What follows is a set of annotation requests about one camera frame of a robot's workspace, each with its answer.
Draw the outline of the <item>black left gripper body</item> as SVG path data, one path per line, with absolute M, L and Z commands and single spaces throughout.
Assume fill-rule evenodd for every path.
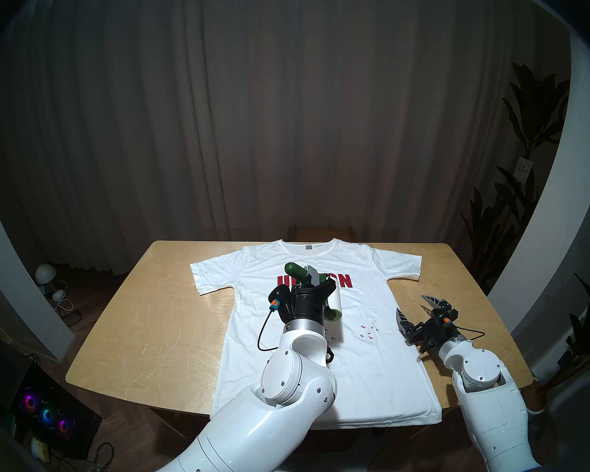
M 320 285 L 293 288 L 290 320 L 307 319 L 323 324 L 326 301 L 329 296 L 320 294 Z

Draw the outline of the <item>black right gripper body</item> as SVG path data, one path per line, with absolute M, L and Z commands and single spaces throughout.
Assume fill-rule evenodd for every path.
M 426 353 L 429 349 L 439 351 L 450 340 L 458 342 L 460 333 L 454 325 L 457 318 L 458 314 L 456 313 L 452 316 L 437 314 L 427 322 L 414 325 L 414 331 L 406 337 L 406 341 L 409 345 L 422 343 L 418 350 L 419 353 Z

